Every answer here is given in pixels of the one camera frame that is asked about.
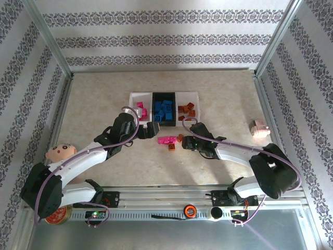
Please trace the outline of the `white plastic container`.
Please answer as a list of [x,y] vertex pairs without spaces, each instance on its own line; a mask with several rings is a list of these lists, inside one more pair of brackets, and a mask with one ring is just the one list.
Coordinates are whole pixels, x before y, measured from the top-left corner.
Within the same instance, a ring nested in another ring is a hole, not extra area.
[[131,93],[129,99],[129,106],[137,107],[137,102],[143,102],[144,108],[148,111],[147,119],[142,121],[139,120],[140,125],[147,127],[147,123],[152,122],[152,92]]
[[[178,106],[188,106],[188,103],[193,103],[195,106],[192,110],[196,111],[195,118],[200,121],[200,106],[199,106],[199,96],[197,92],[176,92],[175,93],[175,108],[176,108],[176,127],[182,126],[182,121],[179,121],[180,116],[184,116],[184,112],[178,112]],[[190,125],[195,123],[194,120],[189,119],[188,116],[185,117],[184,124]]]

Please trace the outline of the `pink grey small toy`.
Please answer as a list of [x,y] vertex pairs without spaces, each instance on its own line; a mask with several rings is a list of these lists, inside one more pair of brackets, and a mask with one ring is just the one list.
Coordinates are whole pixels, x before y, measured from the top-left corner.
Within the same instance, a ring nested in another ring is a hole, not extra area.
[[271,130],[263,120],[253,120],[250,123],[250,132],[254,138],[265,138],[270,135]]

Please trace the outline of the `plush doll pink striped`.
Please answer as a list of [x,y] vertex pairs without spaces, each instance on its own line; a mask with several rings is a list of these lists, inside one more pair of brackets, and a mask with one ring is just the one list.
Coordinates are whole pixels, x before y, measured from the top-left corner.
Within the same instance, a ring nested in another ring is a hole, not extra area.
[[77,153],[75,146],[71,144],[58,144],[51,147],[45,154],[47,160],[50,160],[52,163],[65,160],[70,156]]

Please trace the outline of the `orange black tape measure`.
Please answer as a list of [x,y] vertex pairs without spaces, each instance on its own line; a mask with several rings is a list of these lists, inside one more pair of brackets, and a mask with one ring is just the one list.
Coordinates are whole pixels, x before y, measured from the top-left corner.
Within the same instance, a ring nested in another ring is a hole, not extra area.
[[184,212],[185,217],[188,219],[195,218],[197,215],[197,209],[193,205],[186,205],[184,207],[183,212]]

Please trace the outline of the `controller board with lights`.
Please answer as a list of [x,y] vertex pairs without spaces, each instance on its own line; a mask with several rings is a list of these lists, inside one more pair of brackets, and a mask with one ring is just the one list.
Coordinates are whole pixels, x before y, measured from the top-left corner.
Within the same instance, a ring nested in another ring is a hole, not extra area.
[[105,219],[105,217],[106,217],[106,212],[105,211],[87,211],[85,213],[85,218],[86,219],[102,220],[102,219]]

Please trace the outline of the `grey metal sheet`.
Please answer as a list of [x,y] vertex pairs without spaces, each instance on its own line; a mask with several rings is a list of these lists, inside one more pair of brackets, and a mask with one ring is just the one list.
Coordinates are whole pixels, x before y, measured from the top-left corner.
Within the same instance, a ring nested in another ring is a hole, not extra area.
[[114,221],[91,229],[83,222],[38,226],[28,250],[317,250],[287,222],[234,227],[209,221]]

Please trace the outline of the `red gold round tin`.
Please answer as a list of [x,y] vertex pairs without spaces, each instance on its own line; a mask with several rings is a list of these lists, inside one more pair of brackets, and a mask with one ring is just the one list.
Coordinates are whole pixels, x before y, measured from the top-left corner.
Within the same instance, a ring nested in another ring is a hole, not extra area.
[[60,225],[65,223],[71,215],[72,206],[67,205],[58,208],[52,215],[45,218],[45,221],[51,225]]

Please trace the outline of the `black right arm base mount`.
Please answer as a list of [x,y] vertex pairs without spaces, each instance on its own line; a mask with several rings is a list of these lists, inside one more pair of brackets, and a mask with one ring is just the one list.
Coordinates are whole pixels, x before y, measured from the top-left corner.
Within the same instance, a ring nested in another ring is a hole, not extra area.
[[236,192],[228,190],[211,191],[211,200],[213,206],[257,206],[259,204],[254,196],[241,198]]

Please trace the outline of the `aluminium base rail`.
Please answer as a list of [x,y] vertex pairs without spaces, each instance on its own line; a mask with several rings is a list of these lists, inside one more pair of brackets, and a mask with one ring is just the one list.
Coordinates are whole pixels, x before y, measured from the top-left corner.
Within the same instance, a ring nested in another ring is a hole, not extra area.
[[[104,191],[120,192],[117,209],[127,210],[179,210],[185,205],[194,205],[197,209],[212,207],[211,191],[227,190],[225,185],[162,185],[162,186],[105,186]],[[102,194],[97,199],[101,204]],[[259,205],[263,209],[294,209],[308,208],[308,202],[302,189],[285,193],[279,199],[272,199],[264,195],[256,195]],[[238,210],[244,206],[222,206]]]

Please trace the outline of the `aluminium back rail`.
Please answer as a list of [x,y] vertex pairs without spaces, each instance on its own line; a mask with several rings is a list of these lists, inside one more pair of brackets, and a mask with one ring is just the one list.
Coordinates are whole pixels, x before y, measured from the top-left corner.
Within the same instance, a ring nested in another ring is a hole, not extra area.
[[76,73],[116,73],[116,72],[171,72],[171,71],[250,71],[256,73],[256,70],[249,69],[246,67],[240,68],[121,68],[121,69],[110,69],[110,68],[96,68],[96,69],[83,69],[83,70],[72,70],[73,74]]

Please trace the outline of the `aluminium side rail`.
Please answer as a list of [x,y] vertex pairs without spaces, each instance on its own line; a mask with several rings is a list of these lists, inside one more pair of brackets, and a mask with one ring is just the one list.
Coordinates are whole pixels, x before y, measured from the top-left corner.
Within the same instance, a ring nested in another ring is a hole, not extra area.
[[30,170],[38,164],[55,161],[49,153],[58,145],[58,136],[66,109],[72,77],[52,78],[29,144]]
[[271,130],[271,139],[272,142],[274,142],[275,144],[277,144],[281,149],[283,149],[283,144],[281,142],[279,133],[278,133],[278,129],[276,126],[276,122],[274,120],[274,115],[272,113],[268,98],[266,96],[266,92],[264,90],[262,81],[256,76],[253,76],[253,80],[254,80],[254,85],[255,88],[257,90],[257,94],[258,94],[258,98],[262,107],[262,111],[266,120],[266,123],[268,125],[268,127]]

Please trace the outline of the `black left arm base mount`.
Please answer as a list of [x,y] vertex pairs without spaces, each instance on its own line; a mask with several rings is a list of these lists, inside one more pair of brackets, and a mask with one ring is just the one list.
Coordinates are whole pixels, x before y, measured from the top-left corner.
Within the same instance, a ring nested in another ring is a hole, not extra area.
[[118,208],[120,201],[120,192],[104,191],[101,198],[101,204],[108,208]]

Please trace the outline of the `aluminium frame post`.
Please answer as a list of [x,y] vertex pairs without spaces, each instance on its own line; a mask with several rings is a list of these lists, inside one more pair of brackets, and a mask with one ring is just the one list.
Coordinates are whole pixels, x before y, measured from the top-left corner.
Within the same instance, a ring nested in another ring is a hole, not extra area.
[[58,65],[61,67],[63,73],[72,78],[73,72],[69,67],[61,49],[56,42],[56,39],[52,35],[50,28],[48,27],[43,15],[39,11],[35,0],[21,0],[32,21],[35,23],[37,29],[42,35],[46,45],[49,47],[53,56],[55,57]]
[[290,23],[292,22],[294,16],[296,15],[300,5],[303,0],[290,0],[287,8],[279,22],[277,28],[275,29],[267,48],[265,49],[260,62],[258,63],[256,69],[254,70],[255,77],[259,77],[265,70],[267,64],[271,60],[276,48],[283,39],[285,33],[288,30]]

